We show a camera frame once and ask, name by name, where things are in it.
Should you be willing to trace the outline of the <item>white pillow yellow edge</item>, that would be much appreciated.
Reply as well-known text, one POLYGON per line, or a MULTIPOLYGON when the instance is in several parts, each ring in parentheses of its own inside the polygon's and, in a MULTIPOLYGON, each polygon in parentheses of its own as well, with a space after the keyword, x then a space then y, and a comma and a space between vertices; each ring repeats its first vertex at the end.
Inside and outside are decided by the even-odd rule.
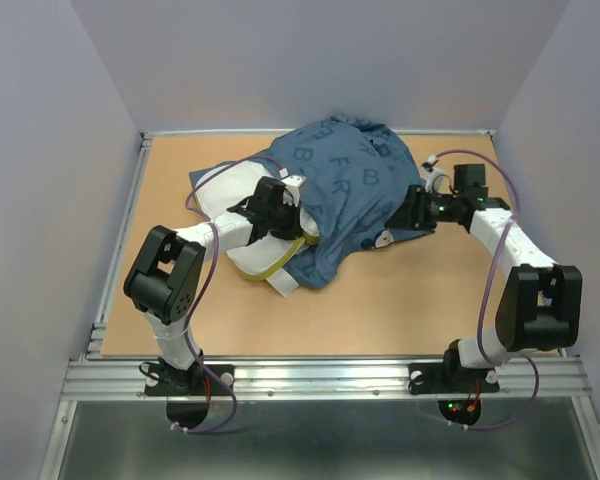
POLYGON ((283 297, 288 297, 300 283, 285 268, 299 254, 320 240, 318 224, 301 203, 300 226, 303 235, 282 240, 268 234, 252 239, 254 214, 252 201, 282 203, 281 179, 291 174, 284 167, 272 174, 255 160, 227 162, 190 174, 191 193, 186 207, 216 226, 219 248, 226 253, 238 272, 250 281, 267 282, 283 297))

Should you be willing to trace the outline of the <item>blue lettered pillowcase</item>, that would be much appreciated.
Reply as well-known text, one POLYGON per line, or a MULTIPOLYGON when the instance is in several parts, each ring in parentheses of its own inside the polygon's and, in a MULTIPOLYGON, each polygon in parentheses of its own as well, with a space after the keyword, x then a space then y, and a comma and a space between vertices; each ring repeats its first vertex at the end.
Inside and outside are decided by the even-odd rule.
POLYGON ((407 145, 371 120, 331 116, 274 139, 244 162, 194 170, 189 179, 201 210, 215 217, 251 195, 260 178, 282 171, 305 179, 302 238, 266 236, 228 256, 246 279, 265 280, 284 297, 325 287, 352 253, 422 235, 386 226, 408 188, 423 181, 407 145))

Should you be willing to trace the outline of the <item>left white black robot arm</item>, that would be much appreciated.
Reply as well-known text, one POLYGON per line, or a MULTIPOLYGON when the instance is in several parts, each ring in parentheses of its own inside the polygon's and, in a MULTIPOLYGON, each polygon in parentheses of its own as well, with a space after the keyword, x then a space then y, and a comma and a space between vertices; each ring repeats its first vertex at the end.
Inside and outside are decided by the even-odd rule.
POLYGON ((179 231, 162 225, 149 231, 123 284, 124 294, 150 324, 160 351, 157 371, 145 370, 145 376, 182 394, 201 386, 200 348, 190 337, 189 323, 202 298, 197 287, 203 264, 210 260, 216 265, 220 254, 268 235, 300 239, 304 183, 300 175, 263 177, 252 195, 218 217, 179 231))

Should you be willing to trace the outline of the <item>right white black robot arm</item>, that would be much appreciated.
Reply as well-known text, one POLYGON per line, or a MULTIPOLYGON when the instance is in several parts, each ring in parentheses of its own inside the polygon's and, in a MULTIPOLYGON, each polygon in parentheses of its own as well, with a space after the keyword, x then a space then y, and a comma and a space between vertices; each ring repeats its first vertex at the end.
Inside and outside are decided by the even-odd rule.
POLYGON ((484 165, 455 166, 450 192, 441 193, 445 174, 437 163, 431 157, 423 164, 425 184, 409 188, 388 227, 431 232, 441 223, 458 224, 491 254, 490 269, 506 277, 493 327, 479 326, 474 336, 452 342, 440 363, 421 368, 411 379, 415 389, 450 392, 472 382, 484 384, 495 367, 519 352, 574 345, 583 276, 545 254, 518 225, 507 202, 489 196, 484 165))

